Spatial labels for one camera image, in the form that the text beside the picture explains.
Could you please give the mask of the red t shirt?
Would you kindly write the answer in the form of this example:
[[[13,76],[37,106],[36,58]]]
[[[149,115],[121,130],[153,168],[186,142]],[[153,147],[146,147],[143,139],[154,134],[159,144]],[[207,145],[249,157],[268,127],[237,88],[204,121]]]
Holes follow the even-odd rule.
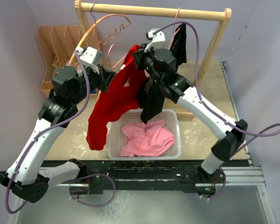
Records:
[[[143,70],[136,70],[133,52],[140,49],[133,45],[124,59],[124,68],[112,80],[108,91],[102,92],[88,119],[86,141],[90,150],[103,150],[106,144],[107,124],[117,121],[122,114],[131,109],[138,109],[138,90],[147,77]]]

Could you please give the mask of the orange hanger with metal hook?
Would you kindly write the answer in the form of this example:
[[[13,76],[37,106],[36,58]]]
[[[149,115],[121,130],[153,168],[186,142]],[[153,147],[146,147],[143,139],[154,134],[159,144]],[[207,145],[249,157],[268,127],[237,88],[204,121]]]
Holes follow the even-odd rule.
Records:
[[[80,28],[82,30],[82,33],[84,34],[82,38],[80,39],[79,43],[76,47],[82,47],[83,43],[86,42],[87,47],[93,47],[98,50],[102,50],[102,48],[110,42],[116,35],[118,35],[123,29],[126,29],[129,27],[132,23],[130,19],[126,15],[122,14],[108,14],[105,15],[98,20],[95,20],[95,22],[90,26],[88,23],[88,18],[86,15],[87,11],[84,11],[82,9],[82,0],[76,0],[74,1],[74,7],[77,13],[78,20],[80,22]],[[98,32],[97,32],[97,26],[102,23],[102,21],[105,21],[109,18],[113,17],[122,17],[127,21],[127,24],[124,25],[123,23],[120,24],[119,28],[115,28],[112,31],[112,34],[107,34],[106,37],[103,40],[98,39]]]

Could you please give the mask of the pink tank top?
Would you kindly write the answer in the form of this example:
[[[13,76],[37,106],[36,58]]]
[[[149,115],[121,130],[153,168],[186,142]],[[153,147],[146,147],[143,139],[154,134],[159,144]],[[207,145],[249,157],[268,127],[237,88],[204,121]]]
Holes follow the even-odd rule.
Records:
[[[175,143],[174,135],[165,127],[164,120],[128,123],[121,127],[121,132],[125,136],[121,157],[156,157]]]

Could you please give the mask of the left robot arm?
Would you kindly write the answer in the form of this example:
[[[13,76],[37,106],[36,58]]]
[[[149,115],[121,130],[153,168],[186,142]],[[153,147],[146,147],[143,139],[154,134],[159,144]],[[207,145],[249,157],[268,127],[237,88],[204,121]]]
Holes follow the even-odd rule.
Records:
[[[81,113],[77,105],[83,99],[88,100],[95,89],[107,91],[116,76],[115,71],[106,70],[101,64],[84,66],[83,69],[85,76],[79,76],[72,66],[56,70],[51,81],[53,88],[38,114],[27,144],[13,165],[7,171],[0,171],[0,184],[27,202],[38,202],[49,188],[62,182],[74,180],[82,183],[87,177],[86,164],[77,159],[40,170],[56,139]]]

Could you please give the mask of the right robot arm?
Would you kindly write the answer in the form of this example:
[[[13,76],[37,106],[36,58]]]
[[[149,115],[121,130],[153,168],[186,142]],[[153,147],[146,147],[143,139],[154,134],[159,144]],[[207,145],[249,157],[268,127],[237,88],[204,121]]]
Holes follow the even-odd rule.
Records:
[[[210,182],[215,171],[228,161],[244,142],[248,124],[241,119],[227,116],[203,96],[197,88],[176,70],[176,59],[168,49],[145,50],[146,45],[133,52],[137,70],[145,70],[152,78],[148,99],[159,96],[167,98],[192,112],[215,135],[217,142],[210,154],[202,162],[198,177],[202,182]]]

